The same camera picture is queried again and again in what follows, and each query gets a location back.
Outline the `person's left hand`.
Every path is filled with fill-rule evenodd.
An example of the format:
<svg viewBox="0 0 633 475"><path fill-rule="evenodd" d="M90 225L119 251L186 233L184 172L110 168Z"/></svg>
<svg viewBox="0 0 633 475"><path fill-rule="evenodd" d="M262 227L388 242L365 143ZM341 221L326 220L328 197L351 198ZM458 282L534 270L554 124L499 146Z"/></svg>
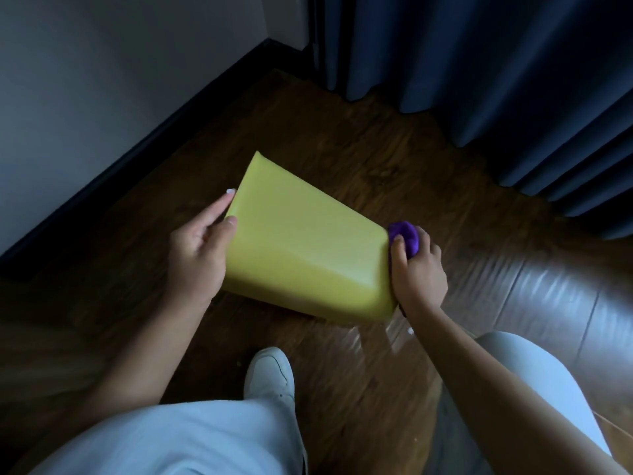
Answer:
<svg viewBox="0 0 633 475"><path fill-rule="evenodd" d="M208 258L208 231L221 222L236 194L229 189L170 236L164 303L184 310L205 311L226 276L226 258Z"/></svg>

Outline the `person's right hand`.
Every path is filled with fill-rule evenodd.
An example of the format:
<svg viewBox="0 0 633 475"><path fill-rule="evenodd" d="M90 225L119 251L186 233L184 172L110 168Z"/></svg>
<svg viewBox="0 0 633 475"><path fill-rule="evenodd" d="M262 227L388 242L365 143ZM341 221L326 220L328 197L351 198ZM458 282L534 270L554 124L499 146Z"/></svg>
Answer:
<svg viewBox="0 0 633 475"><path fill-rule="evenodd" d="M414 226L420 239L419 251L407 260L407 278L391 279L400 309L412 326L442 314L441 305L448 290L441 248L426 231Z"/></svg>

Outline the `purple tape dispenser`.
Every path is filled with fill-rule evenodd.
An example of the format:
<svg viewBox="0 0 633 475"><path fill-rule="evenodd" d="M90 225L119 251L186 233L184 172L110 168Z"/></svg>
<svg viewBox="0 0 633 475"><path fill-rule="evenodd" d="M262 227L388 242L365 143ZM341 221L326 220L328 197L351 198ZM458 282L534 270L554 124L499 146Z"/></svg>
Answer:
<svg viewBox="0 0 633 475"><path fill-rule="evenodd" d="M389 245L392 246L395 239L401 236L405 243L407 260L414 257L420 247L420 238L415 226L407 221L390 223L387 228Z"/></svg>

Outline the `yellow box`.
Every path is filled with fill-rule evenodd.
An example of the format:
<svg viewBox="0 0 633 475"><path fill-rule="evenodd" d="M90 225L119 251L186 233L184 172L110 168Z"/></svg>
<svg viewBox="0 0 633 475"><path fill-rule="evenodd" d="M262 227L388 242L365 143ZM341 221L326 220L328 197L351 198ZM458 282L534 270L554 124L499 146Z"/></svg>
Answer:
<svg viewBox="0 0 633 475"><path fill-rule="evenodd" d="M336 322L396 311L380 225L255 152L227 216L223 290Z"/></svg>

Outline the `person's right forearm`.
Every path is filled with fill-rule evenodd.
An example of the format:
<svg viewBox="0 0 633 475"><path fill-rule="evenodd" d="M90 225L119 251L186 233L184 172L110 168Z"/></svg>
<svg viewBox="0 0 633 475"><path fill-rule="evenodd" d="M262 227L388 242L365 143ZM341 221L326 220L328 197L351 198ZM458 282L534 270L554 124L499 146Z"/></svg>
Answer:
<svg viewBox="0 0 633 475"><path fill-rule="evenodd" d="M495 475L628 475L441 309L416 303L404 309Z"/></svg>

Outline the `person's left forearm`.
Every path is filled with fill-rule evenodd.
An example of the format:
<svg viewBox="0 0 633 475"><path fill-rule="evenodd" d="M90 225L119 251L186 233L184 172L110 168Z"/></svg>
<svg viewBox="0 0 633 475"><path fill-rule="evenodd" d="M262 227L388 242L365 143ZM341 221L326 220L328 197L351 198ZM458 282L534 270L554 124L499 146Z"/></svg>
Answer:
<svg viewBox="0 0 633 475"><path fill-rule="evenodd" d="M9 470L28 475L60 447L117 415L159 404L214 295L167 293L85 398Z"/></svg>

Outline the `black baseboard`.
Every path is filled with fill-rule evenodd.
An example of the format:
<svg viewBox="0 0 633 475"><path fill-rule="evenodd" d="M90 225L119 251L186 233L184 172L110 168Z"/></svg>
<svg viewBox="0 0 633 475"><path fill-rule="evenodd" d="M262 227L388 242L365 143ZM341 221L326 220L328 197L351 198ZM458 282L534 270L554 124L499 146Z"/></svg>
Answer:
<svg viewBox="0 0 633 475"><path fill-rule="evenodd" d="M271 70L299 79L314 70L313 49L265 39L207 84L104 172L0 255L0 279L28 282L80 239L109 207Z"/></svg>

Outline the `white shoe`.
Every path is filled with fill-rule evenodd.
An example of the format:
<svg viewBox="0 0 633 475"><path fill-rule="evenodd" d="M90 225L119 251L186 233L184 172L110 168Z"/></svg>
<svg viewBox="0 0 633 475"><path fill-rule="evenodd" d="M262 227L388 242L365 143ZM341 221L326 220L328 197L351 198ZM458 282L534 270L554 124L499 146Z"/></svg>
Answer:
<svg viewBox="0 0 633 475"><path fill-rule="evenodd" d="M286 354L274 346L258 351L246 373L244 399L275 399L295 412L295 394L294 374Z"/></svg>

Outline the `person's right trouser leg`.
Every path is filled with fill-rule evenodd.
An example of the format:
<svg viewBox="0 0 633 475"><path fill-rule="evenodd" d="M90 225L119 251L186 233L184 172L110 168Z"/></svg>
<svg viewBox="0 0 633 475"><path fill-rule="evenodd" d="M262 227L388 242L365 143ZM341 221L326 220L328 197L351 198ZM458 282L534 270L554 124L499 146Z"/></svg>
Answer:
<svg viewBox="0 0 633 475"><path fill-rule="evenodd" d="M507 332L488 332L476 342L607 455L612 455L578 383L556 357L533 342ZM431 451L422 475L497 475L471 437L445 386L437 408Z"/></svg>

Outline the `person's trouser leg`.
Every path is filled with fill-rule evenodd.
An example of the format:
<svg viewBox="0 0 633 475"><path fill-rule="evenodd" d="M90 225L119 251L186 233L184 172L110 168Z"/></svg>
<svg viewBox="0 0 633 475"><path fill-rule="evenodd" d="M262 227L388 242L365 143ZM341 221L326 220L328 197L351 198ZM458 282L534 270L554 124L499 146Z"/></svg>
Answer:
<svg viewBox="0 0 633 475"><path fill-rule="evenodd" d="M578 383L556 357L533 342L507 332L488 332L476 342L607 455L612 455ZM422 475L497 475L471 437L445 386L437 408L431 451Z"/></svg>
<svg viewBox="0 0 633 475"><path fill-rule="evenodd" d="M105 420L29 475L303 475L296 415L273 398L158 405Z"/></svg>

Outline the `person's left trouser leg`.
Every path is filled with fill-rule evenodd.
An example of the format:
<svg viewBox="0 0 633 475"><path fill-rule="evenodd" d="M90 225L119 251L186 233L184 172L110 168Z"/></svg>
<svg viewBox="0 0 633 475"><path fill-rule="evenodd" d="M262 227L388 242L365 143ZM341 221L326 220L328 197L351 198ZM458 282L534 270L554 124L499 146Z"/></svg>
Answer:
<svg viewBox="0 0 633 475"><path fill-rule="evenodd" d="M105 420L29 475L303 475L296 415L273 398L158 405Z"/></svg>

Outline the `blue curtain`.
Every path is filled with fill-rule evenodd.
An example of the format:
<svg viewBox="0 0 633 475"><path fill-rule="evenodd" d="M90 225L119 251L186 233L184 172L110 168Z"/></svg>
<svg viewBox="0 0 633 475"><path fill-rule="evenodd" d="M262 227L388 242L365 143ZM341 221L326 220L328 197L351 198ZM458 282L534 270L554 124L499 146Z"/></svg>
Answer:
<svg viewBox="0 0 633 475"><path fill-rule="evenodd" d="M480 143L497 184L633 236L633 0L311 0L316 68Z"/></svg>

